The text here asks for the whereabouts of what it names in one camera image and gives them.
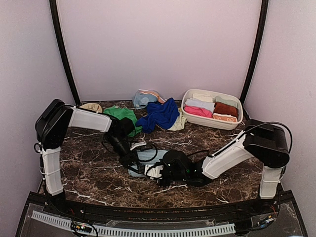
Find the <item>light blue towel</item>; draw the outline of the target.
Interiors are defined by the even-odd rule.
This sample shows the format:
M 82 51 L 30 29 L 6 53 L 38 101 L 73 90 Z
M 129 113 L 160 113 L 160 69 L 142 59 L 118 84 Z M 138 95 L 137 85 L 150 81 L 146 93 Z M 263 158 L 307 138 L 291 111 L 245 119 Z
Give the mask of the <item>light blue towel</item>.
M 153 160 L 148 161 L 148 162 L 144 162 L 144 160 L 149 160 L 149 159 L 153 158 L 156 153 L 157 153 L 157 155 Z M 165 153 L 167 153 L 167 150 L 149 149 L 146 151 L 137 151 L 138 158 L 139 158 L 139 160 L 141 160 L 140 163 L 144 164 L 144 165 L 146 165 L 146 164 L 154 165 L 156 162 L 159 162 L 162 159 L 162 157 L 164 156 Z M 139 173 L 136 173 L 132 170 L 129 170 L 128 174 L 132 177 L 135 177 L 135 178 L 146 177 L 144 174 L 144 171 L 141 171 L 141 173 L 139 174 Z

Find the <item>cream yellow cloth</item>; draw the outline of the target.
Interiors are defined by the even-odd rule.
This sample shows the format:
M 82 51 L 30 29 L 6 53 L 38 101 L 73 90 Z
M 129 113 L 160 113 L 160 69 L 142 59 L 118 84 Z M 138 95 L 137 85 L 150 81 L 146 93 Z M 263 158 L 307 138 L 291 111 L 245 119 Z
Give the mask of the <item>cream yellow cloth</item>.
M 169 131 L 179 131 L 185 128 L 187 118 L 183 115 L 181 108 L 178 108 L 179 116 L 177 117 L 175 123 L 168 129 Z

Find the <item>royal blue towel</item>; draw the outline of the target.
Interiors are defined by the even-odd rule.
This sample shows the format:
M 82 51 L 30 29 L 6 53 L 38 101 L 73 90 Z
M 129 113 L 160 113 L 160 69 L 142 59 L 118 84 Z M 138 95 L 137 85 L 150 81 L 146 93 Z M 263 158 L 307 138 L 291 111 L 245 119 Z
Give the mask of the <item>royal blue towel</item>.
M 162 129 L 170 129 L 180 113 L 173 98 L 167 99 L 164 103 L 149 102 L 147 105 L 147 114 L 137 120 L 136 126 L 142 127 L 144 133 L 152 133 L 155 126 Z

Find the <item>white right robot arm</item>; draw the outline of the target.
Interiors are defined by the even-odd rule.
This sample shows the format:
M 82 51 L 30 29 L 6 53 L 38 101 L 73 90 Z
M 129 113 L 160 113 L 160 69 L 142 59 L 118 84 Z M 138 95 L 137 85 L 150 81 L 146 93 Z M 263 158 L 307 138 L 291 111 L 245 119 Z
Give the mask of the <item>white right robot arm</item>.
M 280 122 L 250 119 L 230 143 L 197 162 L 192 162 L 182 151 L 170 150 L 161 159 L 158 184 L 166 187 L 173 181 L 183 181 L 188 186 L 206 186 L 234 166 L 256 158 L 263 163 L 263 170 L 259 198 L 253 201 L 252 210 L 263 214 L 270 208 L 290 160 L 293 140 L 287 140 L 285 135 L 290 132 Z

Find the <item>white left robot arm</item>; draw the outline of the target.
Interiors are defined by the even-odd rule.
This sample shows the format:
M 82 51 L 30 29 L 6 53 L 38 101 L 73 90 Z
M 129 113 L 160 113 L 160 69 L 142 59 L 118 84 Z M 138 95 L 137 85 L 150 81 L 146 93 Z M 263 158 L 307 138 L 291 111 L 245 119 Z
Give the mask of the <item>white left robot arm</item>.
M 70 205 L 65 201 L 60 169 L 61 146 L 70 127 L 103 133 L 103 141 L 112 146 L 123 167 L 130 169 L 140 163 L 127 138 L 135 128 L 131 119 L 118 119 L 109 114 L 67 105 L 60 99 L 53 100 L 36 121 L 38 142 L 34 148 L 40 155 L 40 173 L 44 180 L 45 195 L 50 207 L 59 215 L 66 215 L 70 211 Z

